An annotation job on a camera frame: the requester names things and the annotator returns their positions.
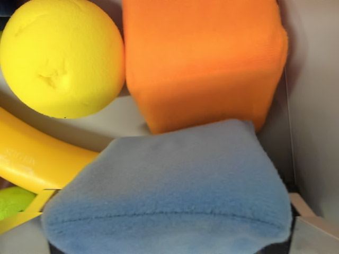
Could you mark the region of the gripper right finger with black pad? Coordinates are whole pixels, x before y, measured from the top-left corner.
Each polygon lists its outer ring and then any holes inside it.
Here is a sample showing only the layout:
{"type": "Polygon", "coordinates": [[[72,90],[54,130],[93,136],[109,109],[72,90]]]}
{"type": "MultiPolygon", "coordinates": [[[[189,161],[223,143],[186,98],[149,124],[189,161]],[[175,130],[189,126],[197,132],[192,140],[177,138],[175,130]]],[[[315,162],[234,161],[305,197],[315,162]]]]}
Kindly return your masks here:
{"type": "Polygon", "coordinates": [[[288,191],[293,213],[289,253],[338,253],[338,205],[332,215],[330,199],[322,194],[310,197],[292,183],[288,191]]]}

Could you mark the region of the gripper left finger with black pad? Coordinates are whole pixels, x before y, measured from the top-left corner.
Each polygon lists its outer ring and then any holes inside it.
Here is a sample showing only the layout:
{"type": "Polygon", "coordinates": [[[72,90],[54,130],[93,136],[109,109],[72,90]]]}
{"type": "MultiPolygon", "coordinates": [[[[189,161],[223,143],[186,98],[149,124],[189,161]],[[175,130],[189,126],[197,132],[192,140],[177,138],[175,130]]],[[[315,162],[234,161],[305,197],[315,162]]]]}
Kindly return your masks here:
{"type": "Polygon", "coordinates": [[[105,253],[105,209],[105,189],[45,189],[1,221],[1,253],[105,253]]]}

